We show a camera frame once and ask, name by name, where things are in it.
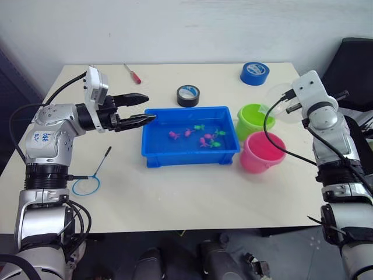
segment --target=white table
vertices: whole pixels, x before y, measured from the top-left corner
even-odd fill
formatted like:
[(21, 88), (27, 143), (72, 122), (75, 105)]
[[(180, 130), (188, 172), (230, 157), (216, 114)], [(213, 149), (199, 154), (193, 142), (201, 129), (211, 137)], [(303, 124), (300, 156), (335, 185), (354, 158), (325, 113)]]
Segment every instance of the white table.
[[(122, 65), (96, 65), (109, 78), (109, 94), (144, 93), (150, 101), (121, 107), (122, 118), (145, 108), (179, 107), (175, 91), (192, 84), (200, 89), (198, 106), (228, 106), (232, 117), (247, 103), (263, 100), (269, 89), (298, 77), (291, 63), (268, 63), (270, 74), (262, 86), (239, 79), (242, 64), (130, 65), (143, 83), (136, 85)], [(66, 81), (86, 70), (67, 65), (48, 96)], [(76, 82), (55, 103), (83, 103), (83, 83)], [(278, 121), (272, 132), (289, 150), (313, 159), (312, 138), (298, 124)], [(102, 186), (88, 197), (71, 199), (91, 213), (91, 232), (147, 230), (261, 228), (307, 226), (306, 217), (319, 216), (323, 204), (317, 169), (291, 156), (262, 174), (243, 171), (238, 155), (231, 166), (217, 164), (163, 166), (148, 169), (141, 155), (142, 129), (99, 134), (90, 131), (76, 138), (69, 174), (90, 175), (109, 145), (112, 151), (98, 173)], [(24, 165), (15, 152), (0, 177), (0, 233), (12, 233)]]

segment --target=pink toy fish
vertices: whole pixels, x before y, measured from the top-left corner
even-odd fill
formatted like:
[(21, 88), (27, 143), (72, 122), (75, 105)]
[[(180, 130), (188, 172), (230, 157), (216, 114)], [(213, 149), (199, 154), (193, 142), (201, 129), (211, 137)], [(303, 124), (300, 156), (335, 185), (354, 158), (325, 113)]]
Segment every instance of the pink toy fish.
[(205, 134), (205, 138), (206, 138), (206, 139), (214, 139), (215, 136), (214, 136), (214, 135), (211, 135), (211, 134)]
[(209, 144), (206, 143), (204, 137), (199, 138), (199, 142), (201, 143), (201, 147), (208, 147)]
[(192, 132), (195, 132), (195, 130), (190, 130), (189, 128), (187, 128), (184, 132), (185, 137), (191, 136)]
[(169, 135), (171, 138), (174, 138), (174, 140), (176, 140), (177, 138), (180, 137), (180, 133), (175, 133), (175, 132), (173, 132), (173, 131), (170, 131), (170, 132), (168, 133), (168, 135)]

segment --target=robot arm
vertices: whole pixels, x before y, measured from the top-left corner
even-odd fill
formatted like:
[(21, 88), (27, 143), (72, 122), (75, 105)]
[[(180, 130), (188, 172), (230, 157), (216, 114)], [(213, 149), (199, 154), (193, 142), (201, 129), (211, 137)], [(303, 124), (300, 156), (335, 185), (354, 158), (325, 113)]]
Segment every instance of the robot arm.
[[(15, 241), (17, 255), (27, 260), (43, 280), (65, 279), (66, 263), (76, 247), (72, 244), (74, 213), (79, 214), (74, 205), (79, 205), (69, 200), (66, 188), (67, 181), (75, 178), (68, 174), (74, 138), (89, 130), (102, 133), (141, 127), (155, 119), (146, 114), (120, 119), (118, 107), (141, 104), (149, 98), (138, 93), (107, 96), (107, 77), (96, 68), (88, 67), (83, 81), (84, 104), (41, 107), (26, 137), (26, 179), (19, 195)], [(21, 268), (7, 264), (0, 279), (27, 276)]]
[(314, 136), (316, 180), (328, 203), (321, 208), (324, 238), (339, 246), (349, 279), (373, 279), (373, 197), (346, 120), (315, 71), (297, 79), (291, 95), (299, 103), (288, 113), (302, 108), (303, 125)]

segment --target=pink bucket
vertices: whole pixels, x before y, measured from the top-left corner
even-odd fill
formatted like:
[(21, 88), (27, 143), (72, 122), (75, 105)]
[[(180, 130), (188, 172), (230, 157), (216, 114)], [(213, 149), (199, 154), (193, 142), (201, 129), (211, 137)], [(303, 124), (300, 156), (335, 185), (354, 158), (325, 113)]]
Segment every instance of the pink bucket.
[[(281, 148), (286, 149), (284, 142), (273, 133), (270, 138)], [(274, 165), (278, 165), (285, 158), (285, 153), (277, 149), (267, 139), (263, 131), (251, 134), (244, 143), (244, 151), (240, 161), (244, 169), (251, 173), (262, 173)]]

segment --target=screwdriver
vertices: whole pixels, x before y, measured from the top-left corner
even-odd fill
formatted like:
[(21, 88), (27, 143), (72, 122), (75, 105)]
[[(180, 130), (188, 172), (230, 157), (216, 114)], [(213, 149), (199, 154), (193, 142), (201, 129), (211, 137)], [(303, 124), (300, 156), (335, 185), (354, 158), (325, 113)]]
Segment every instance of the screwdriver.
[(128, 70), (129, 74), (131, 75), (132, 80), (135, 83), (140, 84), (141, 83), (141, 79), (137, 76), (137, 74), (134, 73), (134, 71), (131, 71), (131, 69), (129, 69), (129, 67), (126, 65), (126, 63), (123, 63), (123, 65)]

